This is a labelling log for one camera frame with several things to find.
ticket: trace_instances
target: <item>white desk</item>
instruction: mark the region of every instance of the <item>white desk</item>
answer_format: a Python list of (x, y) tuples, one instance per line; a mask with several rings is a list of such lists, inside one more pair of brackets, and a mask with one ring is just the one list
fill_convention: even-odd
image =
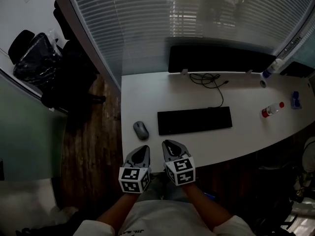
[[(189, 76), (149, 73), (123, 76), (122, 80), (122, 139), (123, 154), (148, 145), (153, 172), (163, 171), (161, 143), (165, 139), (184, 144), (197, 167), (215, 164), (243, 156), (287, 138), (315, 121), (315, 97), (308, 79), (274, 74), (267, 88), (259, 84), (259, 74), (221, 73), (217, 84), (224, 96), (223, 106), (229, 106), (232, 128), (179, 135), (159, 136), (160, 111), (186, 110), (218, 106), (221, 96), (217, 89), (194, 84)], [(293, 110), (290, 95), (299, 91), (302, 109)], [(275, 102), (284, 108), (273, 116), (260, 118), (259, 112)], [(150, 137), (137, 138), (132, 126), (143, 121)]]

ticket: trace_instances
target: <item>white cube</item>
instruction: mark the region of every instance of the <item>white cube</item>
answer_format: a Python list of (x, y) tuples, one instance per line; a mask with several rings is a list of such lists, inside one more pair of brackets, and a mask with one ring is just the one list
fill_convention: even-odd
[(182, 185), (196, 180), (195, 164), (192, 157), (165, 162), (166, 173), (175, 185)]
[(142, 193), (150, 183), (150, 168), (119, 169), (119, 184), (123, 192)]

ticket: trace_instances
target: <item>pants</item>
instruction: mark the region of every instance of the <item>pants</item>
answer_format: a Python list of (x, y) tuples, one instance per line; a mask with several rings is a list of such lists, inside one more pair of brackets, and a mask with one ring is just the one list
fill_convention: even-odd
[(159, 179), (153, 179), (148, 189), (139, 196), (137, 202), (146, 200), (171, 200), (190, 203), (182, 188), (176, 186), (173, 182), (169, 181), (165, 189), (163, 187), (163, 183)]

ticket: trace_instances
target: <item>shirt sleeve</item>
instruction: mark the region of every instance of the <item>shirt sleeve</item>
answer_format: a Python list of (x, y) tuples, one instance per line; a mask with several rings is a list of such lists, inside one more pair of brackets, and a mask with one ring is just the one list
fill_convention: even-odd
[(213, 232), (218, 236), (254, 236), (248, 224), (238, 216), (233, 216), (223, 224), (214, 227)]
[(115, 236), (115, 230), (110, 225), (93, 220), (84, 220), (73, 236)]

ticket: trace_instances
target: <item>gray mouse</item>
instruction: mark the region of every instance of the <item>gray mouse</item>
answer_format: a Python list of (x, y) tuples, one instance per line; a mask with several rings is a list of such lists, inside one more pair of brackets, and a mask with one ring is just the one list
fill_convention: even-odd
[(141, 121), (135, 122), (133, 125), (133, 129), (140, 140), (145, 140), (149, 138), (149, 132), (147, 131), (146, 126), (144, 125), (143, 122)]

